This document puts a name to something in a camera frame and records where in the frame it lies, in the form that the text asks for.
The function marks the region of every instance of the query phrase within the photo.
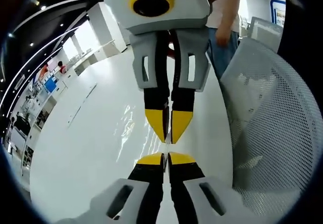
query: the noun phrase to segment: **person's hand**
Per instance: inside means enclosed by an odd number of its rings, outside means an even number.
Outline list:
[[[221,47],[228,46],[231,36],[231,28],[225,26],[219,26],[216,32],[217,45]]]

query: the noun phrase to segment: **black circular hole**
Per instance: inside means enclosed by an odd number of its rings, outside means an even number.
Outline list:
[[[165,14],[170,9],[167,0],[137,0],[133,4],[133,10],[146,17],[156,17]]]

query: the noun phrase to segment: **white chair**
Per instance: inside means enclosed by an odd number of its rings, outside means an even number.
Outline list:
[[[297,72],[244,38],[221,77],[233,144],[233,187],[272,221],[294,205],[322,154],[323,120]]]
[[[283,34],[283,28],[261,18],[252,17],[248,37],[262,42],[274,52],[278,51]]]

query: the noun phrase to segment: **window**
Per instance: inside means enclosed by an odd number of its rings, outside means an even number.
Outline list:
[[[75,37],[83,52],[86,52],[88,49],[94,49],[100,45],[89,21],[84,22],[80,28],[75,31]]]
[[[63,50],[69,60],[75,57],[78,52],[71,38],[67,39],[63,45]]]

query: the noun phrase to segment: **white table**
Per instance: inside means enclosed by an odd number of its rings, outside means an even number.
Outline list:
[[[127,178],[138,159],[165,151],[166,145],[147,123],[132,61],[132,51],[127,50],[88,67],[49,115],[30,173],[32,202],[49,221],[87,211],[91,198],[116,179]],[[173,81],[171,58],[168,71]],[[230,128],[213,69],[204,92],[195,95],[193,120],[169,150],[192,155],[205,175],[217,176],[230,186]],[[167,178],[157,223],[176,223]]]
[[[112,43],[114,40],[109,41],[107,44],[94,48],[91,52],[84,55],[76,64],[72,66],[72,69],[80,75],[84,69],[90,65],[108,58],[110,56],[119,54],[119,51],[116,49]]]

